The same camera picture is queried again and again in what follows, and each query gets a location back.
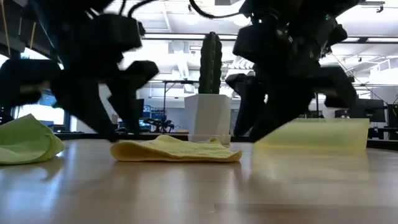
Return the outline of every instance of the folded cloth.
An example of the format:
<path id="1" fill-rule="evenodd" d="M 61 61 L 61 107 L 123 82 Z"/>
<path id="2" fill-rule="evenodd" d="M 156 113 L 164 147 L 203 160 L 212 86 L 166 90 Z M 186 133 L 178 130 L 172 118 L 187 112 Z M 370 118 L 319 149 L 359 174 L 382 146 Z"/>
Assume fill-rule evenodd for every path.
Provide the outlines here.
<path id="1" fill-rule="evenodd" d="M 168 135 L 144 142 L 118 142 L 111 147 L 111 154 L 123 162 L 236 162 L 242 157 L 241 151 L 231 152 L 216 138 L 206 143 L 195 143 Z"/>
<path id="2" fill-rule="evenodd" d="M 64 148 L 51 129 L 31 114 L 0 125 L 0 165 L 46 161 Z"/>

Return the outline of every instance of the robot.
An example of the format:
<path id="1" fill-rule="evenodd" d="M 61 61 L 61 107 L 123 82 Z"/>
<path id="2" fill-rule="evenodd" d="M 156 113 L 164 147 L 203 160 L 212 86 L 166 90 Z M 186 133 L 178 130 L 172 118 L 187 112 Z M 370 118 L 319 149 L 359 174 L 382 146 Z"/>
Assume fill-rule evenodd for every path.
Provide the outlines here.
<path id="1" fill-rule="evenodd" d="M 98 94 L 102 83 L 109 87 L 109 102 L 119 117 L 139 134 L 136 91 L 159 70 L 150 61 L 136 61 L 126 70 L 118 63 L 123 52 L 142 46 L 145 30 L 132 13 L 154 0 L 133 6 L 127 17 L 121 15 L 126 1 L 119 14 L 102 13 L 112 1 L 28 0 L 23 16 L 43 27 L 64 69 L 50 60 L 8 60 L 0 69 L 0 104 L 32 103 L 40 98 L 41 88 L 49 88 L 58 107 L 114 142 L 118 135 Z M 354 104 L 356 92 L 345 71 L 321 67 L 318 61 L 333 44 L 347 38 L 336 17 L 360 2 L 245 0 L 238 14 L 250 17 L 252 25 L 240 29 L 233 53 L 254 62 L 256 76 L 239 74 L 226 80 L 242 99 L 235 135 L 251 129 L 251 140 L 259 140 L 303 113 L 314 93 L 326 94 L 327 106 Z M 202 16 L 217 18 L 194 0 L 190 5 Z"/>

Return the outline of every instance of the cactus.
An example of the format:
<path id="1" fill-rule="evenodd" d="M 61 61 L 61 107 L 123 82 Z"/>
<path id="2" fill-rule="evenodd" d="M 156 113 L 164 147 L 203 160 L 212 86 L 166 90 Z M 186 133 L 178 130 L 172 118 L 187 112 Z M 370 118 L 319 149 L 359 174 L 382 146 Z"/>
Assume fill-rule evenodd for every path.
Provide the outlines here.
<path id="1" fill-rule="evenodd" d="M 220 93 L 223 56 L 221 49 L 222 44 L 216 33 L 207 34 L 200 50 L 199 93 Z"/>

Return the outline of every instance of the potted plant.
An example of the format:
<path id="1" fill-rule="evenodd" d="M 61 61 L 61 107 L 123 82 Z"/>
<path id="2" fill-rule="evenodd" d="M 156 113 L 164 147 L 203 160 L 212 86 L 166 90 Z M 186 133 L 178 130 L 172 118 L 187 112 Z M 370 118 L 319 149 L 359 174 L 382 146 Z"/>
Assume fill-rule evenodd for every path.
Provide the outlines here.
<path id="1" fill-rule="evenodd" d="M 231 99 L 219 95 L 223 56 L 221 49 L 222 44 L 216 33 L 207 34 L 200 50 L 198 94 L 184 99 L 190 141 L 207 141 L 209 138 L 218 138 L 223 144 L 231 141 Z"/>

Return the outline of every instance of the yellow cloth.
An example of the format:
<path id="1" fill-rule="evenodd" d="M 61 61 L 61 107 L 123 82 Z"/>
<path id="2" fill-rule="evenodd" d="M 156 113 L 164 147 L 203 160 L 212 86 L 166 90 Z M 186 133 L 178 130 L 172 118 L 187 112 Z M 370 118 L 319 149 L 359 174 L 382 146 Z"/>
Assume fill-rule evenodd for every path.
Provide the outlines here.
<path id="1" fill-rule="evenodd" d="M 0 165 L 46 161 L 64 148 L 51 129 L 31 114 L 0 126 Z"/>
<path id="2" fill-rule="evenodd" d="M 168 135 L 144 142 L 123 141 L 111 147 L 112 156 L 123 162 L 236 162 L 242 152 L 231 152 L 213 138 L 207 143 L 187 142 Z"/>

